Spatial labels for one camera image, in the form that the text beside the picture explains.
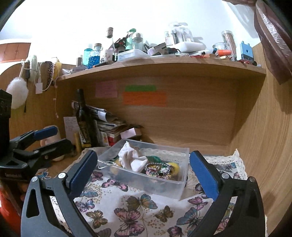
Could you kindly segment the blue plastic holder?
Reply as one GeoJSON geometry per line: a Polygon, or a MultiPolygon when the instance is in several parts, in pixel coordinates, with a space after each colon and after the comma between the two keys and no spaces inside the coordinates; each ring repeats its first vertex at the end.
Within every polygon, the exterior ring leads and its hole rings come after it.
{"type": "Polygon", "coordinates": [[[241,49],[241,58],[242,59],[246,59],[246,60],[250,60],[250,61],[254,60],[252,47],[250,46],[249,43],[245,44],[245,42],[242,41],[240,44],[240,49],[241,49]]]}

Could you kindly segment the small white cardboard box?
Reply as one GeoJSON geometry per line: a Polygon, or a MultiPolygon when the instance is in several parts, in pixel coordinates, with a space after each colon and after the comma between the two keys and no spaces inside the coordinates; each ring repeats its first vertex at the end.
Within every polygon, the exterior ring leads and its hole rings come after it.
{"type": "Polygon", "coordinates": [[[120,133],[122,139],[131,139],[142,135],[139,128],[130,128],[120,133]]]}

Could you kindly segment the blue bead bottle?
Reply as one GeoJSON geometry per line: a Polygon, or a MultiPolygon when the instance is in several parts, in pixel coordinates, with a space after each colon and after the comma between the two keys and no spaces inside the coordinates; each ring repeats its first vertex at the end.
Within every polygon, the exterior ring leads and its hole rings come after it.
{"type": "Polygon", "coordinates": [[[88,68],[91,69],[100,62],[101,43],[96,43],[94,49],[90,52],[88,68]]]}

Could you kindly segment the white tray on shelf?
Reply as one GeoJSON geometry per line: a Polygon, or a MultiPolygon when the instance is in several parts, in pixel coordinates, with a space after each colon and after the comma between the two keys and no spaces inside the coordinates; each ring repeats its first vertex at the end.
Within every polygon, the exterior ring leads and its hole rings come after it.
{"type": "Polygon", "coordinates": [[[117,62],[124,62],[136,59],[148,59],[150,56],[139,49],[132,49],[125,52],[118,53],[117,62]]]}

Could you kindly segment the orange paper note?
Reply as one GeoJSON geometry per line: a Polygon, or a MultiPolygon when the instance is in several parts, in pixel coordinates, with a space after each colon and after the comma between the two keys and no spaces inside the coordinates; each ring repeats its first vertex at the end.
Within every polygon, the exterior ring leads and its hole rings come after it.
{"type": "Polygon", "coordinates": [[[165,107],[167,105],[167,95],[161,91],[124,92],[123,103],[133,106],[165,107]]]}

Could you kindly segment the yellow candle stick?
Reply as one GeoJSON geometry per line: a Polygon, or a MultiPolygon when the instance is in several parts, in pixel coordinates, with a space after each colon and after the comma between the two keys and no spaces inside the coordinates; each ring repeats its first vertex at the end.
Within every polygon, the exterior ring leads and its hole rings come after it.
{"type": "Polygon", "coordinates": [[[82,152],[82,147],[80,143],[80,135],[78,132],[74,133],[74,141],[75,141],[75,147],[76,147],[76,153],[82,152]]]}

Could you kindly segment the white soft cloth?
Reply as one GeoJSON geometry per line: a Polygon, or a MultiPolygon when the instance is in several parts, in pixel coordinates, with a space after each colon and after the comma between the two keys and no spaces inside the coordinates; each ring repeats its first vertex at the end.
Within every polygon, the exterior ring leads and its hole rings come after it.
{"type": "Polygon", "coordinates": [[[123,168],[138,173],[142,172],[145,165],[149,162],[148,158],[128,141],[119,151],[118,157],[123,168]]]}

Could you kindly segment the butterfly print lace cloth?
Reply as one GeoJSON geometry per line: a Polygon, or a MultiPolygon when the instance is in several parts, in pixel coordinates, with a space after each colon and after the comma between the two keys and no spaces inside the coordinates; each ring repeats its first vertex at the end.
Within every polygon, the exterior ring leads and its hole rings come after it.
{"type": "Polygon", "coordinates": [[[191,169],[180,200],[150,195],[96,169],[74,202],[98,236],[187,236],[213,200],[191,169]]]}

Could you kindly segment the dark wine bottle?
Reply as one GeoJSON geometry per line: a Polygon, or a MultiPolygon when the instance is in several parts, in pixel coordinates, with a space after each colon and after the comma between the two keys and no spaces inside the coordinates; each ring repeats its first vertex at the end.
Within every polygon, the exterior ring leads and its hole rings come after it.
{"type": "Polygon", "coordinates": [[[90,109],[86,106],[85,96],[83,89],[78,89],[78,110],[76,118],[80,133],[83,138],[83,147],[90,148],[98,144],[97,136],[95,133],[95,126],[91,116],[90,109]]]}

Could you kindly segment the handwritten white paper note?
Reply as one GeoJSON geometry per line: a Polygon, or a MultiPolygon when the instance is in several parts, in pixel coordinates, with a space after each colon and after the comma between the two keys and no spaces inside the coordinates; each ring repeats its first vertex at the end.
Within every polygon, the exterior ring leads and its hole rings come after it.
{"type": "Polygon", "coordinates": [[[70,140],[73,145],[75,145],[75,133],[79,132],[79,126],[75,116],[64,116],[64,127],[66,139],[70,140]]]}

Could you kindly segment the pink paper note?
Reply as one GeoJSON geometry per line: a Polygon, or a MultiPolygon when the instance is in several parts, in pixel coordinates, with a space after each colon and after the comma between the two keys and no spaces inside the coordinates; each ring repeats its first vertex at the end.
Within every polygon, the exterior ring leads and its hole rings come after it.
{"type": "Polygon", "coordinates": [[[95,84],[96,98],[117,98],[118,86],[116,80],[101,81],[95,84]]]}

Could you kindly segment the green paper note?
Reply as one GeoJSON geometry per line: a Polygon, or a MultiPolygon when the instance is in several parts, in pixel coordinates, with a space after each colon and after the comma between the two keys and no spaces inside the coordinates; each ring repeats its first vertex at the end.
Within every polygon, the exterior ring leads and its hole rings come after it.
{"type": "Polygon", "coordinates": [[[156,91],[156,86],[152,84],[128,85],[125,87],[125,92],[152,92],[152,91],[156,91]]]}

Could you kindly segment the white fluffy pompom hanging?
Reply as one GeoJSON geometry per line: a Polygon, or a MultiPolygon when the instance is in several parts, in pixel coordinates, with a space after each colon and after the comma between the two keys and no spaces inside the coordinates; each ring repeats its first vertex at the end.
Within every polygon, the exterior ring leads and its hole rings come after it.
{"type": "Polygon", "coordinates": [[[21,77],[16,77],[9,83],[6,92],[12,95],[11,108],[18,109],[25,104],[29,90],[25,80],[21,77]]]}

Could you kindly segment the clear plastic storage bin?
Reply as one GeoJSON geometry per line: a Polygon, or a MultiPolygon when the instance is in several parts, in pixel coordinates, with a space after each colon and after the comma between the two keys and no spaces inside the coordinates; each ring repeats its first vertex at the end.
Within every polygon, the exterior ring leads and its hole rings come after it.
{"type": "Polygon", "coordinates": [[[157,144],[122,139],[98,156],[98,165],[107,177],[149,194],[180,199],[187,180],[189,148],[160,146],[157,144]],[[128,141],[147,156],[157,156],[162,163],[148,162],[142,172],[126,170],[119,162],[118,153],[128,141]],[[169,162],[178,163],[179,174],[170,174],[169,162]]]}

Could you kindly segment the stack of papers and books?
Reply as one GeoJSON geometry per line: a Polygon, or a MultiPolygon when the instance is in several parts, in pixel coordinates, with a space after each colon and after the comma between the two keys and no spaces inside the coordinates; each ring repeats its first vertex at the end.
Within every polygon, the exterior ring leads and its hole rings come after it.
{"type": "Polygon", "coordinates": [[[86,105],[92,113],[97,137],[101,146],[113,146],[121,139],[120,133],[128,128],[128,124],[114,116],[106,109],[86,105]]]}

